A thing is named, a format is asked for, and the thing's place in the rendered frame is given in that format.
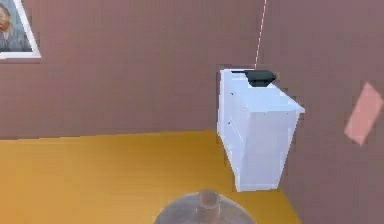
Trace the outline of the white framed portrait picture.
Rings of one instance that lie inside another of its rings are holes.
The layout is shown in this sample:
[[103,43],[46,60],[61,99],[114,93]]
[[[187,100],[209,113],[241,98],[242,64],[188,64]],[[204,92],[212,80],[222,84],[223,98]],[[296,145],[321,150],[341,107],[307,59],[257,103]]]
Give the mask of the white framed portrait picture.
[[40,58],[23,0],[0,0],[0,60]]

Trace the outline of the dark green bowl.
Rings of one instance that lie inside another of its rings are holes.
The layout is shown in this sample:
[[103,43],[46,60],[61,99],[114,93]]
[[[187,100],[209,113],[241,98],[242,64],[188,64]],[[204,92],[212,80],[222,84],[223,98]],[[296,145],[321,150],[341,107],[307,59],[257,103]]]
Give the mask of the dark green bowl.
[[276,79],[276,75],[269,70],[245,70],[244,73],[252,87],[267,87]]

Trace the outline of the white chest of drawers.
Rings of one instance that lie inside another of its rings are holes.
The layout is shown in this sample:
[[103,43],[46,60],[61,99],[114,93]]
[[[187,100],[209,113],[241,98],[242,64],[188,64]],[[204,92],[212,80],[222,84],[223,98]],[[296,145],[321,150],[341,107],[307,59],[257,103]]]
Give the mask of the white chest of drawers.
[[220,71],[217,134],[239,192],[279,186],[305,109],[273,83],[254,84],[248,69]]

